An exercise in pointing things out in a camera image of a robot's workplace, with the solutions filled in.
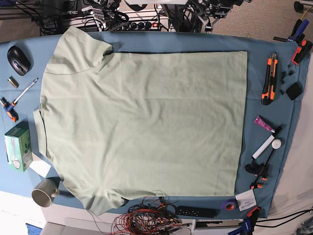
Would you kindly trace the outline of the light green T-shirt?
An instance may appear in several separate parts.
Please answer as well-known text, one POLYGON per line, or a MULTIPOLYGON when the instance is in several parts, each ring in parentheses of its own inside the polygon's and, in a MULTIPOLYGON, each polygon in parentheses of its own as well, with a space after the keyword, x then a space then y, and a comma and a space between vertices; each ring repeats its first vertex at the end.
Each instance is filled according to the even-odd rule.
POLYGON ((144 196, 233 196, 248 53, 140 54, 75 27, 34 112, 39 152, 95 215, 144 196))

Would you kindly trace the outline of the black power strip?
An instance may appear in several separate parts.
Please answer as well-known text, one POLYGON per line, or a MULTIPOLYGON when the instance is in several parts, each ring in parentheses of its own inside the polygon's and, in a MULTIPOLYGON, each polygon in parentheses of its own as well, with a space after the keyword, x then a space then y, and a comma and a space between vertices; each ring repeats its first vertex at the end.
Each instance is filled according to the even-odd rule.
POLYGON ((158 22, 127 22, 120 23, 115 26, 109 26, 108 23, 99 23, 98 24, 99 31, 162 31, 162 25, 158 22))

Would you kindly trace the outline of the black remote control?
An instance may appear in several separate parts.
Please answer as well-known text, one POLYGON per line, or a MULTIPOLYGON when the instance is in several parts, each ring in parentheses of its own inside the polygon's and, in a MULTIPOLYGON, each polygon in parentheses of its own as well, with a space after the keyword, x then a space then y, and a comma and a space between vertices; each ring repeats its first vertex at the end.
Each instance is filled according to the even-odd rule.
POLYGON ((178 206, 176 209, 177 215, 204 217, 204 218, 214 218, 219 214, 219 212, 220 210, 217 209, 189 207, 189 206, 178 206))

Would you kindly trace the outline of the orange black utility knife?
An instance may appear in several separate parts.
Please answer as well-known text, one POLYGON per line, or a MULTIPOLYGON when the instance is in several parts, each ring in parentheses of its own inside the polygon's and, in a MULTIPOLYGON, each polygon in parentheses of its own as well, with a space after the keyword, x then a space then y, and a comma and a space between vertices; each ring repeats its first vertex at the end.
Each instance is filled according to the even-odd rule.
POLYGON ((267 63, 266 78, 261 95, 261 104, 270 105, 274 101, 276 92, 276 66, 278 64, 277 54, 272 53, 267 63))

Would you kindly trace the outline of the purple tape roll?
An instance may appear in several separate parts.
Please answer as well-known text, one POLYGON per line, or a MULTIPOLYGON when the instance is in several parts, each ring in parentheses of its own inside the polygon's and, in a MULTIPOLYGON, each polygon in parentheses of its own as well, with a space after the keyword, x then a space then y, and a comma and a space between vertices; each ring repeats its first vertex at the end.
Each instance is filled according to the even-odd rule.
POLYGON ((238 203, 236 199, 229 199, 227 201, 224 201, 221 205, 221 210, 223 211, 233 211, 238 207, 238 203))

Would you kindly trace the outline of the white marker pen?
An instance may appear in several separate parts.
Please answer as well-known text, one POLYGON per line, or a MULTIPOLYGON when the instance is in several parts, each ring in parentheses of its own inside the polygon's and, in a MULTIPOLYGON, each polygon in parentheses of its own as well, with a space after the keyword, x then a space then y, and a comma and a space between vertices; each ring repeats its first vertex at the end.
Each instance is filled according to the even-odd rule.
POLYGON ((252 154, 253 159, 257 159, 264 150, 273 142, 273 140, 277 137, 277 135, 281 132, 282 125, 279 126, 274 133, 272 133, 265 142, 252 154))

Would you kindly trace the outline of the white round cap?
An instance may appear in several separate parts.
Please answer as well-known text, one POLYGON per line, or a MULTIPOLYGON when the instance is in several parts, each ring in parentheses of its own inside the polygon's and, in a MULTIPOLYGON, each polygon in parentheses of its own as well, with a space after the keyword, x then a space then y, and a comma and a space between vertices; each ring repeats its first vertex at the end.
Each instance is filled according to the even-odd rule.
POLYGON ((273 149, 279 149, 282 145, 282 142, 280 139, 274 139, 271 143, 271 146, 273 149))

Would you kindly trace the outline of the white paper sheet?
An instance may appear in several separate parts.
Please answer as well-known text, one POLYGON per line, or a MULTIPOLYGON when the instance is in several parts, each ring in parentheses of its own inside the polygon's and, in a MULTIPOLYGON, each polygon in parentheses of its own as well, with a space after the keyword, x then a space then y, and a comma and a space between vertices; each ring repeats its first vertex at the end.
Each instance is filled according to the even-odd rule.
POLYGON ((36 154, 32 152, 32 163, 29 167, 34 170, 38 175, 43 178, 46 178, 50 169, 51 165, 39 158, 36 154))

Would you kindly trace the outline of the grey ceramic mug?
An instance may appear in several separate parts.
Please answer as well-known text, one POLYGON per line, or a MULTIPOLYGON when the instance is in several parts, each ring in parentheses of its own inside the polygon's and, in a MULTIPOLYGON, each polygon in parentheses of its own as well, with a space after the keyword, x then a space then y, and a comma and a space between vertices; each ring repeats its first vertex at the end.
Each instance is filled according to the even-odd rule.
POLYGON ((51 179, 44 179, 31 192, 33 201, 42 208, 49 208, 59 195, 57 184, 51 179))

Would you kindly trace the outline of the blue black bar clamp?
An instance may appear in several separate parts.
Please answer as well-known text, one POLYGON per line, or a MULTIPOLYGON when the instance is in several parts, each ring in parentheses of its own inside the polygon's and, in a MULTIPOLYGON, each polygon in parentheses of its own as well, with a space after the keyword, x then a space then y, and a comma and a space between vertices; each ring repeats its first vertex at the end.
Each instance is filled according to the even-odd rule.
POLYGON ((248 214, 247 218, 241 223, 240 228, 229 232, 229 235, 252 235, 257 219, 259 218, 260 207, 254 207, 248 214))

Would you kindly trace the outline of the black square box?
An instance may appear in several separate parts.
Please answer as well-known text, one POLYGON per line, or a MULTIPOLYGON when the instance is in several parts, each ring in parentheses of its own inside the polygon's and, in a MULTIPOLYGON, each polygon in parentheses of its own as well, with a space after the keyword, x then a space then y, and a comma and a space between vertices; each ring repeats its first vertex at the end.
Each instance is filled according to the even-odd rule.
POLYGON ((298 82, 293 83, 287 90, 286 94, 290 100, 295 100, 303 93, 302 87, 298 82))

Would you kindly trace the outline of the green tissue box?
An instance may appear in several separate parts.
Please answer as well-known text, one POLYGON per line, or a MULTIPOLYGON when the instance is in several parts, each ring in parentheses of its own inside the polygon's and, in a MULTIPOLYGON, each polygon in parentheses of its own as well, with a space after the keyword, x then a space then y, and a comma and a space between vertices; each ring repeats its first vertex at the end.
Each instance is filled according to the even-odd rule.
POLYGON ((22 121, 12 127, 4 134, 4 141, 9 166, 25 172, 33 161, 28 122, 22 121))

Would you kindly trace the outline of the black computer mouse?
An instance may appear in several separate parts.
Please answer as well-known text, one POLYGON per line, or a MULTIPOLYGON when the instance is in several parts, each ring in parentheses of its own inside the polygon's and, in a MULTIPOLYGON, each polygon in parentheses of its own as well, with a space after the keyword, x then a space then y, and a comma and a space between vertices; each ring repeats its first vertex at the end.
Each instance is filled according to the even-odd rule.
POLYGON ((7 53, 7 59, 13 70, 19 75, 26 75, 30 68, 31 63, 24 54, 24 52, 17 46, 12 46, 7 53))

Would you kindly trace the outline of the blue black spring clamp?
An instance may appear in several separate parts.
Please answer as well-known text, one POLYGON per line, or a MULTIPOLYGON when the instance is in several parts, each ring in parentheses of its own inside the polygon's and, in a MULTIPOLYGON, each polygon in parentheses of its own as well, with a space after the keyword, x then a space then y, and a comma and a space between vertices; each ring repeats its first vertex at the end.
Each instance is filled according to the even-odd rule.
POLYGON ((287 38, 287 41, 302 41, 304 38, 304 30, 306 29, 306 27, 308 26, 309 21, 304 19, 298 19, 293 27, 292 33, 291 35, 287 38))

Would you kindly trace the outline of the blue orange handled screwdriver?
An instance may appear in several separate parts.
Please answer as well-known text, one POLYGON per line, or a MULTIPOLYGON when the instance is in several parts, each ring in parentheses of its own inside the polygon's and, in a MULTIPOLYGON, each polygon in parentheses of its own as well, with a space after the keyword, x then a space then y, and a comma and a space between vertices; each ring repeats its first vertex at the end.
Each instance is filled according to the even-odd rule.
POLYGON ((18 101, 21 99, 21 97, 38 81, 39 79, 36 78, 34 79, 21 93, 20 95, 13 100, 11 103, 6 102, 5 98, 1 98, 0 99, 0 104, 2 106, 2 108, 4 109, 4 111, 6 112, 6 114, 10 117, 10 119, 13 122, 17 122, 18 121, 18 115, 16 114, 16 112, 14 111, 15 106, 17 105, 18 101))

